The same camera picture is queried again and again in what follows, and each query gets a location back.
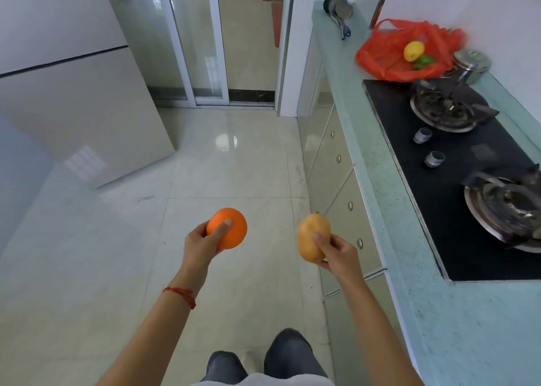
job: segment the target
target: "refrigerator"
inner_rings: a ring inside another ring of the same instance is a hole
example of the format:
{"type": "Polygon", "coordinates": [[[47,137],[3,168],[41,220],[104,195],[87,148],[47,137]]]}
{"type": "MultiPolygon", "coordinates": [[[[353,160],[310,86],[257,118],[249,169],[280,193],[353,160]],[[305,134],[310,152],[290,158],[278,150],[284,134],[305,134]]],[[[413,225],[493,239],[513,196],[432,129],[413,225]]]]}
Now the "refrigerator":
{"type": "Polygon", "coordinates": [[[173,153],[109,0],[0,0],[0,114],[90,188],[173,153]]]}

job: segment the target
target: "gas stove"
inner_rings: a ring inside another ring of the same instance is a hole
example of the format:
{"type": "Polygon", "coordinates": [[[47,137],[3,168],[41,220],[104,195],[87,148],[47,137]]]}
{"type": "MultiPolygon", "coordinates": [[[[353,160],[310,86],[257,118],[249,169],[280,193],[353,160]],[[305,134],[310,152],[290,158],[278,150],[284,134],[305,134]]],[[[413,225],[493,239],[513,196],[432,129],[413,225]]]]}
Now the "gas stove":
{"type": "Polygon", "coordinates": [[[443,277],[541,280],[541,172],[498,111],[445,79],[363,86],[443,277]]]}

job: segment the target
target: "blue wall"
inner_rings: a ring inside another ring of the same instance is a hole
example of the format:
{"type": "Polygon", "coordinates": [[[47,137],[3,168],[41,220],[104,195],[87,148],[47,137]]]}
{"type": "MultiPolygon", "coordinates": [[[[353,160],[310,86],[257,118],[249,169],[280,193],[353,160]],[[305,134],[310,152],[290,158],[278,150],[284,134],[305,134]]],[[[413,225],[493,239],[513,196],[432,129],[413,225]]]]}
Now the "blue wall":
{"type": "Polygon", "coordinates": [[[52,159],[0,114],[0,253],[51,171],[52,159]]]}

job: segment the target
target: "red plastic bag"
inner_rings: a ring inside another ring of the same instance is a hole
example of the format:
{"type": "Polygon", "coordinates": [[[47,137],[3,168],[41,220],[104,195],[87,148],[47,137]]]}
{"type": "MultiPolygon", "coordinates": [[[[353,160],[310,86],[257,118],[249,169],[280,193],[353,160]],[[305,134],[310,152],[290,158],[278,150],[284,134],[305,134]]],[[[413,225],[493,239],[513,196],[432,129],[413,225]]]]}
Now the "red plastic bag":
{"type": "Polygon", "coordinates": [[[451,55],[464,46],[466,38],[462,29],[449,32],[428,21],[385,19],[376,24],[370,39],[357,50],[355,62],[375,78],[390,82],[436,78],[452,67],[451,55]],[[381,31],[379,27],[385,21],[391,22],[396,30],[381,31]],[[422,41],[425,55],[436,62],[414,70],[414,63],[403,57],[404,47],[411,41],[422,41]]]}

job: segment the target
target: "hand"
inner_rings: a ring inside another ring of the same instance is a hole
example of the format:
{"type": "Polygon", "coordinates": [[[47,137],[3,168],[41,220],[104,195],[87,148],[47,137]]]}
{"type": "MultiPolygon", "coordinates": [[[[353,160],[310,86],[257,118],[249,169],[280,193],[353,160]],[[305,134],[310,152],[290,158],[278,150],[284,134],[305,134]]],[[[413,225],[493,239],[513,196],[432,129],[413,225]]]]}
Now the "hand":
{"type": "Polygon", "coordinates": [[[216,227],[213,233],[206,235],[208,221],[197,226],[184,239],[184,255],[179,272],[169,286],[191,289],[194,296],[198,294],[207,279],[210,261],[218,253],[216,246],[218,241],[229,231],[232,225],[230,219],[226,219],[216,227]]]}
{"type": "Polygon", "coordinates": [[[327,258],[322,260],[319,266],[332,273],[342,289],[358,287],[365,283],[357,248],[334,234],[331,234],[330,243],[317,232],[312,234],[312,239],[327,258]]]}

